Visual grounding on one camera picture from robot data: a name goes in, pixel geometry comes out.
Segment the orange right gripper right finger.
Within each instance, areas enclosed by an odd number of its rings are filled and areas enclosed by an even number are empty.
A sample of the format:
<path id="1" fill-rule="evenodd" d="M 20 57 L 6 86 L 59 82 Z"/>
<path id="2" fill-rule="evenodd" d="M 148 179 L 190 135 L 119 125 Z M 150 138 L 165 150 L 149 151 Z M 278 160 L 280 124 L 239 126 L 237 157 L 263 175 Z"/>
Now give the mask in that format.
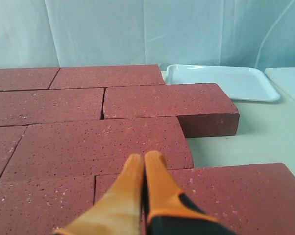
<path id="1" fill-rule="evenodd" d="M 232 234 L 190 200 L 167 170 L 166 158 L 159 151 L 145 154 L 145 190 L 148 235 Z"/>

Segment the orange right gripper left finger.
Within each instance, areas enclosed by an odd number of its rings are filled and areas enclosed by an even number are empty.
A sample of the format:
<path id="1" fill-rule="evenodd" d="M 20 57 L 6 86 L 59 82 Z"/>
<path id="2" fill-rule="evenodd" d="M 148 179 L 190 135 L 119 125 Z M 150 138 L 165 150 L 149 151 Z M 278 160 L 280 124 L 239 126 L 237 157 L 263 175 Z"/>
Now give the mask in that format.
<path id="1" fill-rule="evenodd" d="M 54 235 L 138 235 L 142 214 L 144 160 L 127 158 L 110 189 L 83 215 Z"/>

